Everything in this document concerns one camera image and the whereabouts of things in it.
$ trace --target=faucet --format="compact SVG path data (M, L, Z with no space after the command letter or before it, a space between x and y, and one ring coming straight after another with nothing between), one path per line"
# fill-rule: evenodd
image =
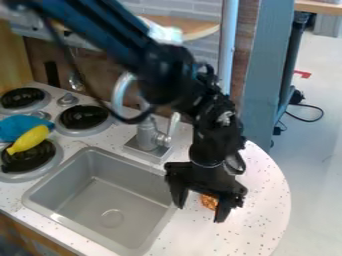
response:
M123 99L127 89L136 81L136 77L130 73L123 74L112 92L112 107L120 115L123 114ZM139 106L142 111L149 108L149 103L139 96ZM172 148L172 137L180 122L181 115L173 113L168 124L167 133L158 130L155 118L149 116L137 126L137 134L124 146L132 153L138 153L139 157L160 162L166 156L166 153Z

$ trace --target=stove knob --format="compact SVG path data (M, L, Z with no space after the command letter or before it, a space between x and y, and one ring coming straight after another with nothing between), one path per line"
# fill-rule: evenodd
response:
M57 101L57 104L60 107L70 107L76 105L78 101L78 98L76 98L74 95L72 95L71 93L66 93Z
M32 112L29 114L30 116L34 116L34 117L38 117L39 119L45 119L47 121L50 121L52 116L44 111L36 111L36 112Z

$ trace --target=sink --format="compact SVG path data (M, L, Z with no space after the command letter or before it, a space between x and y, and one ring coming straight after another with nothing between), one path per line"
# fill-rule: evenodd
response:
M85 148L27 191L23 204L119 255L143 255L176 211L158 172Z

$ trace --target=faucet handle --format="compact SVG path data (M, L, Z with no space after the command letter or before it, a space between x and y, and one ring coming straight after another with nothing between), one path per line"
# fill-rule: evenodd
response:
M180 119L181 119L181 114L179 114L178 112L174 112L172 114L170 121L169 121L169 126L167 128L167 137L172 138L180 122Z
M172 137L176 131L176 128L180 122L180 119L181 119L181 115L178 112L173 113L169 121L167 134L163 132L157 132L155 141L158 146L163 146L167 148L171 147Z

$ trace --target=blue towel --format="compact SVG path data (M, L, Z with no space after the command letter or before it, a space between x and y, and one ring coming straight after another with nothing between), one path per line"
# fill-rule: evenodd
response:
M14 142L25 132L39 125L47 126L50 131L55 127L54 123L34 116L15 115L7 117L0 121L0 142Z

